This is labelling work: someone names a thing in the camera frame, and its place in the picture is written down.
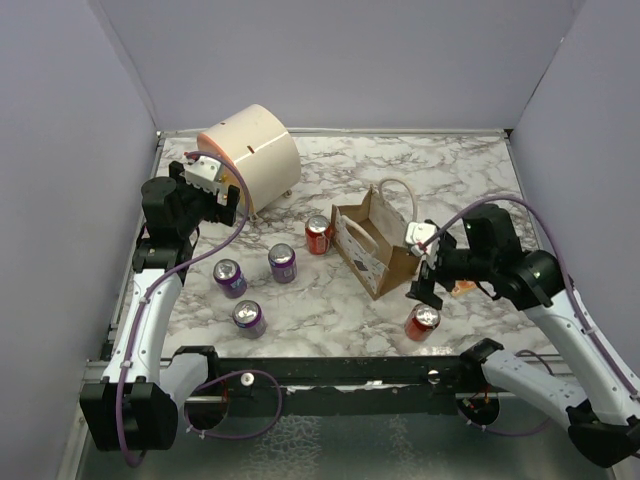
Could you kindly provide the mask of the red cola can front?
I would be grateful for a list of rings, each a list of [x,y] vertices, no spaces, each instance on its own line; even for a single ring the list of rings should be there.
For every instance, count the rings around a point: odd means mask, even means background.
[[[404,324],[404,332],[407,337],[415,342],[426,340],[440,325],[440,312],[435,308],[416,304]]]

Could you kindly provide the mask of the red cola can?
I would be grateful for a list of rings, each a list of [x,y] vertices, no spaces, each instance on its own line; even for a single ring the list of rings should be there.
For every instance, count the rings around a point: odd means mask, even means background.
[[[313,215],[305,224],[307,248],[313,255],[324,255],[331,244],[331,223],[324,215]]]
[[[440,312],[435,308],[416,304],[404,324],[404,332],[407,337],[415,342],[426,340],[440,325]]]

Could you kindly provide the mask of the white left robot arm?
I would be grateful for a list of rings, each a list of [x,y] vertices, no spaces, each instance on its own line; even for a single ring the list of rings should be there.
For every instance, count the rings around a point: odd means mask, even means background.
[[[166,176],[141,187],[144,224],[132,257],[133,295],[110,362],[96,383],[83,386],[79,404],[95,446],[120,451],[138,466],[150,450],[167,450],[192,392],[214,392],[221,371],[211,347],[186,347],[161,365],[168,323],[198,262],[191,237],[201,222],[240,231],[236,218],[249,189],[232,162],[201,151],[173,161]]]

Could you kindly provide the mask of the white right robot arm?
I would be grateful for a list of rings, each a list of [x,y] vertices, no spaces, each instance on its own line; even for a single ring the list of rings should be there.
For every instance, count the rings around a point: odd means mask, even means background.
[[[491,339],[465,351],[461,383],[481,391],[506,390],[564,428],[576,449],[602,468],[639,454],[639,377],[589,315],[558,251],[526,250],[502,197],[476,201],[456,216],[468,245],[460,248],[447,227],[409,222],[404,243],[421,258],[408,297],[436,310],[434,288],[458,281],[489,284],[493,300],[506,299],[551,341],[575,382],[567,383],[521,361]]]

